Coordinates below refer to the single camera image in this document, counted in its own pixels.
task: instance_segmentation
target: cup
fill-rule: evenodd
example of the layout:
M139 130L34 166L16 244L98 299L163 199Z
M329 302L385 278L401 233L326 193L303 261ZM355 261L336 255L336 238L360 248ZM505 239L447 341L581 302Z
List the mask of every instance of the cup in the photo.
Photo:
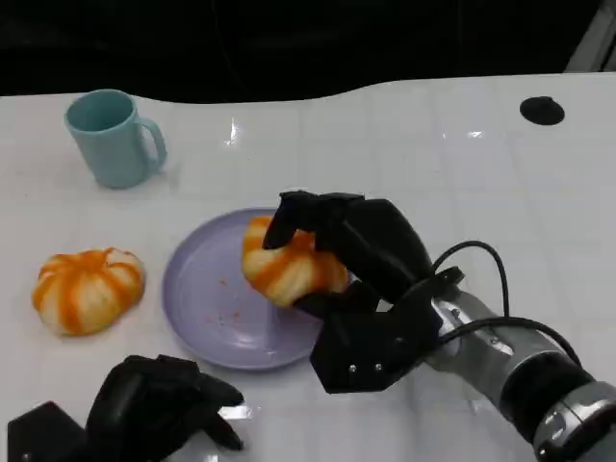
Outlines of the cup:
M96 90L77 98L64 122L96 181L107 188L130 188L158 171L167 149L161 129L139 117L132 96L119 90ZM147 153L141 128L147 129L157 157Z

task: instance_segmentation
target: tabletop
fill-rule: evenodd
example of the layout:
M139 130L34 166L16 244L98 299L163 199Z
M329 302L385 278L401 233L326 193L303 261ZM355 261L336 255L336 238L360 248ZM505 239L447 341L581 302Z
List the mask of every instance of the tabletop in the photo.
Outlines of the tabletop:
M548 95L553 127L519 113ZM185 105L138 98L167 139L165 171L126 191L96 186L63 114L74 95L0 100L0 421L54 400L83 424L112 366L129 353L191 356L174 340L161 281L179 243L233 209L276 206L302 188L391 199L437 256L466 239L493 244L512 313L543 321L599 379L616 382L613 180L616 80L610 74L394 82L318 100ZM112 328L59 338L31 306L52 254L116 246L144 261L140 305ZM495 311L489 257L454 258L466 287ZM171 460L532 461L490 404L456 377L423 366L386 392L329 396L307 361L269 373L230 372L246 405L228 414L247 451L196 437ZM0 453L6 457L6 438Z

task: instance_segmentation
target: plate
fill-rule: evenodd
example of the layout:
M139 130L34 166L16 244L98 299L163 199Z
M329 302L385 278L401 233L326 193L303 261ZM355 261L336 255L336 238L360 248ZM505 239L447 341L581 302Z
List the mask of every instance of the plate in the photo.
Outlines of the plate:
M321 323L279 309L242 274L244 232L274 209L246 209L194 230L175 250L163 280L163 309L182 343L202 359L232 369L266 370L307 357Z

